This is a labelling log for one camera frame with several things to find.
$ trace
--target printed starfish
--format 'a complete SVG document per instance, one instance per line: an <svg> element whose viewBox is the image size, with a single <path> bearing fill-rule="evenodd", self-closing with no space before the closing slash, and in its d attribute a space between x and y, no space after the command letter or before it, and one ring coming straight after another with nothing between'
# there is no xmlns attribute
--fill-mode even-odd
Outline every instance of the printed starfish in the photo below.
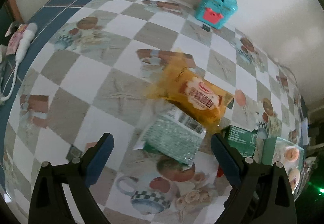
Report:
<svg viewBox="0 0 324 224"><path fill-rule="evenodd" d="M130 92L125 92L123 84L121 82L118 82L117 79L114 80L114 85L116 88L116 93L109 94L106 96L106 98L119 99L119 113L120 114L122 114L124 111L124 106L127 103L127 99L132 99L132 100L142 100L143 99L143 98L134 96Z"/></svg>
<svg viewBox="0 0 324 224"><path fill-rule="evenodd" d="M217 63L220 65L220 67L222 68L222 70L224 72L225 79L228 80L228 76L227 76L228 69L227 69L227 67L225 67L224 64L217 57L214 57L214 58L217 61Z"/></svg>

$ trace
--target teal box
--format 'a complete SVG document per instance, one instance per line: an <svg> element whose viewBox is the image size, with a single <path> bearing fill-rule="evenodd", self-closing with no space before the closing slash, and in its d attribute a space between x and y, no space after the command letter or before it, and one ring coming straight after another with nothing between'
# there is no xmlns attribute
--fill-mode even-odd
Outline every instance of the teal box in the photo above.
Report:
<svg viewBox="0 0 324 224"><path fill-rule="evenodd" d="M299 150L299 157L295 162L288 162L285 160L284 152L289 147L295 147ZM280 161L283 163L287 173L293 167L297 167L298 170L301 171L303 167L303 156L304 149L300 146L286 139L273 137L266 139L264 142L262 163L264 165L273 165L276 161Z"/></svg>
<svg viewBox="0 0 324 224"><path fill-rule="evenodd" d="M195 17L216 29L221 29L237 9L236 0L201 0Z"/></svg>

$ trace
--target checkered tablecloth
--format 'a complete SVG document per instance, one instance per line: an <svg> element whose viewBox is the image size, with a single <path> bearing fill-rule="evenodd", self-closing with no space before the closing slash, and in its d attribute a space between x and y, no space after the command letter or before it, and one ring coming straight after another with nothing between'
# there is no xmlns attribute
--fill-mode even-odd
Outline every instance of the checkered tablecloth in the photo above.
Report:
<svg viewBox="0 0 324 224"><path fill-rule="evenodd" d="M244 46L240 40L246 38L243 33L230 25L207 32L185 4L181 4L181 12L174 13L142 1L90 1L68 18L28 70L10 113L3 163L6 190L25 216L41 162L68 163L82 155L88 143L109 132L114 136L115 147L90 191L111 223L208 224L219 217L230 187L223 178L215 178L218 163L208 136L195 166L196 173L204 175L205 185L216 186L218 195L209 206L188 211L182 218L171 207L155 215L143 215L132 207L131 198L116 188L120 177L140 178L156 168L155 158L132 150L159 108L143 97L149 81L142 77L136 54L141 48L180 48L193 55L197 73L206 80L232 94L241 90L244 106L234 101L227 108L221 127L232 124L254 129L258 124L256 113L260 113L261 102L267 98L281 126L281 137L287 139L289 132L299 130L299 108L295 104L299 93L294 82L288 77L287 84L283 84L284 71L254 44L253 51L240 49ZM22 94L49 96L47 128L22 128ZM179 185L181 195L200 188L192 181L186 185ZM72 201L65 190L68 201ZM75 220L83 223L75 206L71 206L71 211Z"/></svg>

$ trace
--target white cable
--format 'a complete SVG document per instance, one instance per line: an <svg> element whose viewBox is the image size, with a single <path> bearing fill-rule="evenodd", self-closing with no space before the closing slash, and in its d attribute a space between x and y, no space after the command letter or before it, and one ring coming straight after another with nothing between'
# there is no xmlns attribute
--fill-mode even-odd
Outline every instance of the white cable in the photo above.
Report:
<svg viewBox="0 0 324 224"><path fill-rule="evenodd" d="M1 98L1 102L6 101L11 97L12 92L14 91L15 83L16 83L16 78L17 78L17 71L18 71L18 63L16 64L15 70L14 70L14 79L12 80L12 86L9 91L9 94L6 97Z"/></svg>
<svg viewBox="0 0 324 224"><path fill-rule="evenodd" d="M16 67L14 70L14 78L12 80L11 89L7 96L0 98L0 103L5 102L6 100L8 100L11 97L12 92L14 91L14 87L15 87L15 83L16 83L16 79L17 79L18 66L24 59L24 57L27 53L27 50L30 46L30 42L34 39L36 32L37 32L37 25L35 23L30 23L27 26L26 30L24 31L23 38L20 40L19 46L18 46L17 52L16 52Z"/></svg>
<svg viewBox="0 0 324 224"><path fill-rule="evenodd" d="M7 82L5 83L5 86L3 87L2 93L4 93L4 90L7 87L7 84L8 84L8 82L9 82L9 80L10 80L10 78L11 78L11 76L12 76L13 73L14 72L12 71L11 74L10 74L10 76L9 76L9 78L8 78L8 80L7 80Z"/></svg>

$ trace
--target yellow snack package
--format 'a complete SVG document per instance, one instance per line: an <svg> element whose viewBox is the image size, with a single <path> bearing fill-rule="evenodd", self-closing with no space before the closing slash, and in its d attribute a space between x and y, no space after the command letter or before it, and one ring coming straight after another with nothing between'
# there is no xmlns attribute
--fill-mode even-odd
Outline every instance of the yellow snack package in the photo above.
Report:
<svg viewBox="0 0 324 224"><path fill-rule="evenodd" d="M149 86L147 98L164 98L201 123L210 133L225 114L233 95L190 71L183 53L174 57Z"/></svg>

